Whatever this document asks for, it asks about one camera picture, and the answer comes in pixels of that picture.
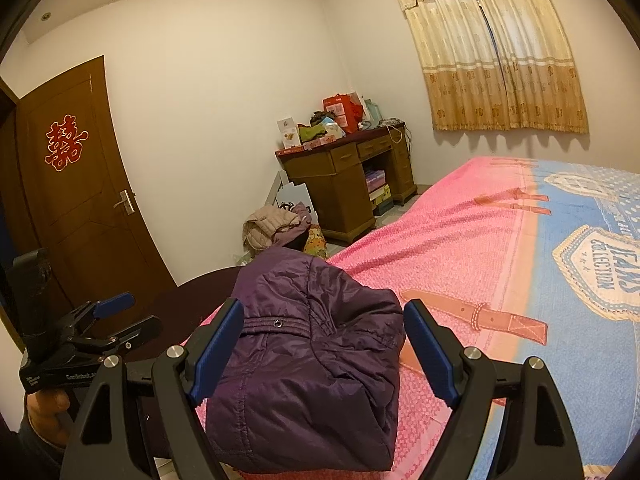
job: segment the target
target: bed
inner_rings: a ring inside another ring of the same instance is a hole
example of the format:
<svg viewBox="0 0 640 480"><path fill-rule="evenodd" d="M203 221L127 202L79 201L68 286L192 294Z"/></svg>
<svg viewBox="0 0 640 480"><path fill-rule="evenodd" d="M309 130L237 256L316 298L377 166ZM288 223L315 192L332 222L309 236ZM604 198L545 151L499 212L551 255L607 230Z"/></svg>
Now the bed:
<svg viewBox="0 0 640 480"><path fill-rule="evenodd" d="M463 345L491 358L541 357L574 425L585 477L596 479L640 429L638 229L639 175L475 158L330 262L364 285L391 288L402 304L422 299ZM473 480L486 478L501 410L495 401ZM449 414L407 345L392 471L242 476L417 479Z"/></svg>

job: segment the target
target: wooden door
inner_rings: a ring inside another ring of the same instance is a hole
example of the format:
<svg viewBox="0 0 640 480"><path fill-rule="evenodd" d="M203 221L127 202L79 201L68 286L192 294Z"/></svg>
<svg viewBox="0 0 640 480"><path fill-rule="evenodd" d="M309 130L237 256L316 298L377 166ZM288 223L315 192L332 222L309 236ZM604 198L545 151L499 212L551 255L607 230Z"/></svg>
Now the wooden door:
<svg viewBox="0 0 640 480"><path fill-rule="evenodd" d="M114 332L175 286L134 199L111 123L104 58L39 86L17 107L24 194L40 244L73 306L132 292L136 305L103 321ZM133 213L120 193L127 191Z"/></svg>

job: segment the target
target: wooden desk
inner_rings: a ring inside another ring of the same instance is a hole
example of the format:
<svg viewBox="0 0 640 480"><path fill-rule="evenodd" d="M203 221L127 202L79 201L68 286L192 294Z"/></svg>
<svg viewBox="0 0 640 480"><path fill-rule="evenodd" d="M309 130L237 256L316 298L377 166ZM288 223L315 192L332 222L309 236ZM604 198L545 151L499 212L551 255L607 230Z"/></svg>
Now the wooden desk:
<svg viewBox="0 0 640 480"><path fill-rule="evenodd" d="M279 159L290 181L306 184L324 236L348 243L376 224L365 168L385 171L394 202L406 202L417 190L404 125L349 134Z"/></svg>

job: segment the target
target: metal screw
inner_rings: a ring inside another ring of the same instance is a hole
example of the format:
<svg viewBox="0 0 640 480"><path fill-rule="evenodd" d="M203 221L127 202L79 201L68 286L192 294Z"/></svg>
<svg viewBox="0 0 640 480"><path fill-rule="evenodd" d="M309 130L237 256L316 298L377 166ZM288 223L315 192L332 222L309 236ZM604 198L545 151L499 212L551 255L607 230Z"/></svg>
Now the metal screw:
<svg viewBox="0 0 640 480"><path fill-rule="evenodd" d="M467 358L471 359L472 361L476 361L477 359L482 357L482 352L480 351L479 348L476 348L475 346L468 346L465 348L465 355Z"/></svg>
<svg viewBox="0 0 640 480"><path fill-rule="evenodd" d="M104 365L107 368L115 368L120 362L120 358L117 355L110 355L104 360Z"/></svg>
<svg viewBox="0 0 640 480"><path fill-rule="evenodd" d="M180 345L173 345L168 348L168 350L166 351L166 354L172 359L176 359L180 357L182 354L184 354L184 348L181 347Z"/></svg>
<svg viewBox="0 0 640 480"><path fill-rule="evenodd" d="M539 357L530 357L529 366L534 370L542 370L545 367L545 362Z"/></svg>

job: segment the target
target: beige puffer jacket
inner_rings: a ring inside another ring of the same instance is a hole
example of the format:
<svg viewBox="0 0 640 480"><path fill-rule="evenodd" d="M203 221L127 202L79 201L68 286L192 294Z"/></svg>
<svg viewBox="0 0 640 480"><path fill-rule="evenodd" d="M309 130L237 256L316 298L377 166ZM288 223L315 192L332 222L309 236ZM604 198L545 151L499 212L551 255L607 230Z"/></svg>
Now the beige puffer jacket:
<svg viewBox="0 0 640 480"><path fill-rule="evenodd" d="M242 244L254 253L260 253L273 243L276 232L287 231L300 224L300 217L279 209L274 205L266 205L249 216L242 226Z"/></svg>

